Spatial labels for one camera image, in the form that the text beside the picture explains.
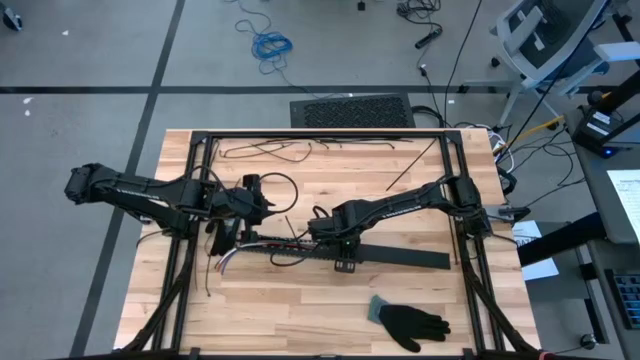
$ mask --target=chair armrest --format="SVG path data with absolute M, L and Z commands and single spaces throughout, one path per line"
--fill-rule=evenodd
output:
M 601 44 L 593 50 L 606 62 L 640 59 L 640 44 L 636 41 Z
M 527 17 L 511 33 L 511 37 L 504 42 L 504 48 L 510 56 L 517 53 L 520 46 L 533 34 L 536 27 L 542 21 L 542 11 L 537 6 L 529 12 Z

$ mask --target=white cable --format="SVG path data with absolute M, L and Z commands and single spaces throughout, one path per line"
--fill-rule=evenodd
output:
M 224 254 L 223 257 L 220 258 L 220 260 L 218 260 L 218 262 L 216 263 L 216 265 L 214 267 L 218 267 L 218 265 L 222 264 L 223 262 L 225 262 L 231 255 L 233 255 L 236 251 L 238 251 L 238 249 L 242 249 L 242 248 L 246 248 L 246 247 L 253 247 L 253 246 L 265 246 L 267 245 L 267 243 L 251 243 L 251 244 L 243 244 L 240 246 L 236 246 L 235 248 L 229 250 L 226 254 Z

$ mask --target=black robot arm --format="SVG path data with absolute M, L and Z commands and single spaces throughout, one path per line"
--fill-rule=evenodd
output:
M 449 185 L 452 200 L 444 196 L 442 185 Z M 418 189 L 375 201 L 349 200 L 333 208 L 331 216 L 309 221 L 309 233 L 315 241 L 331 242 L 359 236 L 378 221 L 422 209 L 438 209 L 451 216 L 483 216 L 480 194 L 470 177 L 440 178 Z M 473 232 L 485 231 L 488 222 Z
M 239 217 L 259 225 L 274 214 L 268 209 L 272 204 L 262 194 L 258 175 L 245 175 L 243 186 L 227 189 L 219 181 L 186 176 L 161 181 L 87 164 L 71 170 L 64 192 L 76 205 L 106 202 L 138 220 L 152 219 L 161 229 L 186 238 L 193 232 L 193 219 Z

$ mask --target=blue cable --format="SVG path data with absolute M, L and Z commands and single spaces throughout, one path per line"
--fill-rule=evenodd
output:
M 282 76 L 282 79 L 284 79 L 284 81 L 289 84 L 289 86 L 301 89 L 316 99 L 326 99 L 334 95 L 345 97 L 343 94 L 336 93 L 319 97 L 303 86 L 292 84 L 284 75 L 283 70 L 287 68 L 287 54 L 289 54 L 293 50 L 293 42 L 291 42 L 289 38 L 282 35 L 282 33 L 278 31 L 267 32 L 267 30 L 269 30 L 269 28 L 271 27 L 271 18 L 268 15 L 258 11 L 251 11 L 246 9 L 244 6 L 242 6 L 240 0 L 224 0 L 224 2 L 237 2 L 238 7 L 240 7 L 240 10 L 242 10 L 242 12 L 250 15 L 262 16 L 267 19 L 267 26 L 265 26 L 265 28 L 260 31 L 256 30 L 255 26 L 249 19 L 238 20 L 234 26 L 237 32 L 250 33 L 253 35 L 251 54 L 253 54 L 253 57 L 260 61 L 260 63 L 258 64 L 258 71 L 260 71 L 260 74 L 269 75 L 277 71 L 278 73 L 280 73 L 280 76 Z

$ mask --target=desk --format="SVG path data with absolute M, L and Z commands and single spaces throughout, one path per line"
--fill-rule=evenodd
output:
M 385 135 L 390 131 L 393 130 L 385 129 Z M 483 204 L 501 204 L 504 198 L 486 130 L 461 131 L 467 167 L 481 192 Z M 169 180 L 183 174 L 191 133 L 191 130 L 167 131 L 156 178 Z M 218 152 L 212 168 L 230 187 L 248 173 L 280 171 L 291 176 L 300 188 L 300 198 L 287 216 L 295 231 L 301 233 L 312 216 L 313 205 L 330 209 L 346 200 L 385 197 L 437 179 L 443 174 L 443 164 L 440 149 L 433 146 L 391 190 L 385 192 L 431 141 L 394 142 L 395 149 L 387 144 L 344 144 L 341 147 L 329 144 L 327 149 L 313 141 L 301 141 L 277 152 L 279 156 L 300 160 L 311 148 L 312 153 L 299 163 L 269 155 L 228 159 Z M 221 140 L 219 150 L 224 152 L 249 143 L 255 142 L 227 138 Z M 238 150 L 229 155 L 238 157 L 251 153 L 255 154 L 255 149 Z M 291 185 L 275 177 L 266 180 L 262 191 L 267 199 L 279 208 L 287 206 L 285 204 L 293 198 Z M 143 234 L 154 230 L 157 230 L 154 226 L 145 226 Z M 264 235 L 291 236 L 283 215 L 268 218 L 257 230 Z M 494 231 L 512 236 L 508 225 L 494 224 Z M 392 303 L 411 304 L 440 314 L 451 323 L 452 334 L 446 342 L 421 341 L 423 354 L 460 355 L 462 348 L 475 348 L 464 282 L 460 266 L 455 263 L 449 224 L 447 217 L 437 210 L 423 210 L 382 221 L 366 231 L 362 241 L 447 252 L 451 254 L 451 270 L 365 262 L 357 266 L 354 274 L 342 274 L 334 272 L 332 262 L 307 260 L 298 266 L 279 268 L 269 263 L 267 255 L 240 253 L 230 261 L 224 276 L 213 270 L 210 272 L 211 297 L 208 297 L 204 289 L 206 240 L 207 236 L 202 233 L 197 245 L 197 270 L 189 292 L 181 352 L 200 347 L 205 354 L 410 355 L 386 334 L 383 327 L 366 320 L 368 303 L 375 294 Z M 169 243 L 169 239 L 158 235 L 140 244 L 114 347 L 132 340 L 156 307 Z M 488 238 L 485 247 L 498 304 L 524 338 L 539 347 L 515 246 L 501 239 Z M 491 348 L 493 342 L 486 311 L 482 305 L 480 309 L 483 333 Z M 167 324 L 172 324 L 173 314 L 168 315 Z M 166 336 L 170 334 L 170 328 L 166 329 Z
M 582 116 L 580 110 L 565 114 L 565 122 L 571 132 L 575 130 Z M 520 258 L 522 264 L 530 264 L 586 244 L 591 259 L 580 259 L 584 270 L 582 278 L 587 282 L 597 280 L 606 302 L 598 304 L 593 296 L 588 298 L 593 304 L 589 317 L 594 333 L 599 342 L 608 343 L 600 314 L 601 311 L 608 311 L 625 357 L 637 359 L 640 358 L 640 331 L 626 329 L 604 270 L 640 272 L 638 238 L 607 174 L 607 170 L 637 169 L 640 148 L 621 151 L 606 160 L 579 145 L 575 148 L 597 212 L 522 246 L 519 249 Z

